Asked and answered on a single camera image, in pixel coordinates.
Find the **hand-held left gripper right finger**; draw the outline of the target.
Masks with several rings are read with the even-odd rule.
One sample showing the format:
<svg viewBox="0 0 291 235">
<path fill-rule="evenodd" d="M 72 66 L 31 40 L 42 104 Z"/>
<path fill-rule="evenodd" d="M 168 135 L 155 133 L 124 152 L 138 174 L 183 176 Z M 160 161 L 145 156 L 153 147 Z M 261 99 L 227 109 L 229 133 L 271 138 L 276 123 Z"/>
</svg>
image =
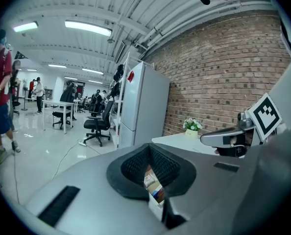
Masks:
<svg viewBox="0 0 291 235">
<path fill-rule="evenodd" d="M 260 223 L 255 178 L 260 151 L 243 159 L 151 144 L 153 168 L 163 171 L 163 215 L 151 235 L 238 235 Z"/>
</svg>

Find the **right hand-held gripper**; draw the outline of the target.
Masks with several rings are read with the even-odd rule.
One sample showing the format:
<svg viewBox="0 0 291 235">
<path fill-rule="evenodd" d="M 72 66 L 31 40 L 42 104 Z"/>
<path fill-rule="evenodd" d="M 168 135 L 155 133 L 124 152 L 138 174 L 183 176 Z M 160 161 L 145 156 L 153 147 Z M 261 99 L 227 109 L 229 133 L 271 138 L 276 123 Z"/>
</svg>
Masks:
<svg viewBox="0 0 291 235">
<path fill-rule="evenodd" d="M 245 112 L 239 113 L 237 127 L 230 127 L 200 136 L 202 144 L 216 148 L 221 156 L 242 157 L 248 149 L 263 144 L 277 133 L 282 117 L 269 94 L 265 93 Z"/>
</svg>

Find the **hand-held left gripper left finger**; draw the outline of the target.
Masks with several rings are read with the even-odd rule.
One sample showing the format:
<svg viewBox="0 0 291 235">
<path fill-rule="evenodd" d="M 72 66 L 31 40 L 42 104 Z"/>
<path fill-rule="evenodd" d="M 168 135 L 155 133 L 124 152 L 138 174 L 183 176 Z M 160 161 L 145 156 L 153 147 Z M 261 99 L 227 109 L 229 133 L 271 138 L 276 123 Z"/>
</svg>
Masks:
<svg viewBox="0 0 291 235">
<path fill-rule="evenodd" d="M 65 187 L 80 189 L 56 229 L 71 235 L 161 235 L 166 227 L 148 202 L 122 197 L 108 183 L 106 171 L 116 158 L 134 150 L 118 149 L 85 159 L 42 186 L 25 204 L 37 216 Z"/>
</svg>

